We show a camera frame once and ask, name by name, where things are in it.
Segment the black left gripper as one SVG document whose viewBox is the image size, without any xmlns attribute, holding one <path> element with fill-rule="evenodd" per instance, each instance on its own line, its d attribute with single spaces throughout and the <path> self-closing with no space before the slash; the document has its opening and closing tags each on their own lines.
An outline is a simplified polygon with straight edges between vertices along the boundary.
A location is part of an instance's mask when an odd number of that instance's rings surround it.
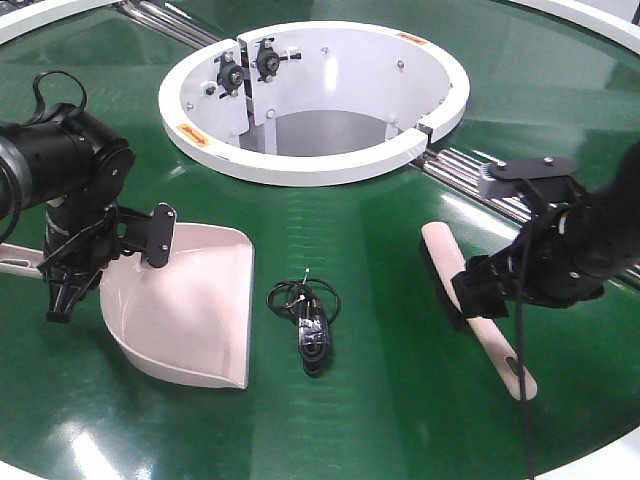
<svg viewBox="0 0 640 480">
<path fill-rule="evenodd" d="M 59 205 L 49 205 L 44 259 L 38 266 L 48 285 L 47 320 L 69 323 L 102 268 L 122 255 L 143 251 L 151 218 L 86 192 L 72 192 Z"/>
</svg>

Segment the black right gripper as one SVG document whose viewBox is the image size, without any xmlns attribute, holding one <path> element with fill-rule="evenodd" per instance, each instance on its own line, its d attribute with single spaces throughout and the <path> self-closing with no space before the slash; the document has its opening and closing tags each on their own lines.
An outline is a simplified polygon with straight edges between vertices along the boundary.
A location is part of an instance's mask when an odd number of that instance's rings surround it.
<svg viewBox="0 0 640 480">
<path fill-rule="evenodd" d="M 499 274 L 511 284 L 502 289 Z M 504 291 L 538 306 L 572 306 L 600 298 L 605 283 L 605 192 L 536 215 L 492 261 L 489 255 L 471 257 L 451 283 L 465 318 L 508 317 Z"/>
</svg>

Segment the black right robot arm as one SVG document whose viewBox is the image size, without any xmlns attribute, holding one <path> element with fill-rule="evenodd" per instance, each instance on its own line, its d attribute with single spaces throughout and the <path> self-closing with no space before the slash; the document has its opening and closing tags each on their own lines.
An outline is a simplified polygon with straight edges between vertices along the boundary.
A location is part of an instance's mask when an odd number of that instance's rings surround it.
<svg viewBox="0 0 640 480">
<path fill-rule="evenodd" d="M 509 246 L 470 258 L 453 277 L 465 316 L 505 317 L 509 301 L 567 308 L 597 299 L 605 281 L 638 263 L 639 147 L 633 145 L 613 180 L 594 192 L 575 172 L 575 163 L 560 157 L 482 167 L 482 197 L 518 197 L 531 218 Z"/>
</svg>

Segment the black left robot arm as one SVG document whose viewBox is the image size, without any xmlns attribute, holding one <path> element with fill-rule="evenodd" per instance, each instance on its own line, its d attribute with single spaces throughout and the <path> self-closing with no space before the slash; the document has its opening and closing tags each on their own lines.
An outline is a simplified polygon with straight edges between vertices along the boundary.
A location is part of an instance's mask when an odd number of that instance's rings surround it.
<svg viewBox="0 0 640 480">
<path fill-rule="evenodd" d="M 46 205 L 43 259 L 52 322 L 67 323 L 102 271 L 145 251 L 150 215 L 119 204 L 135 154 L 129 142 L 79 104 L 46 104 L 35 76 L 35 109 L 24 123 L 1 125 L 1 218 L 7 240 L 21 213 Z"/>
</svg>

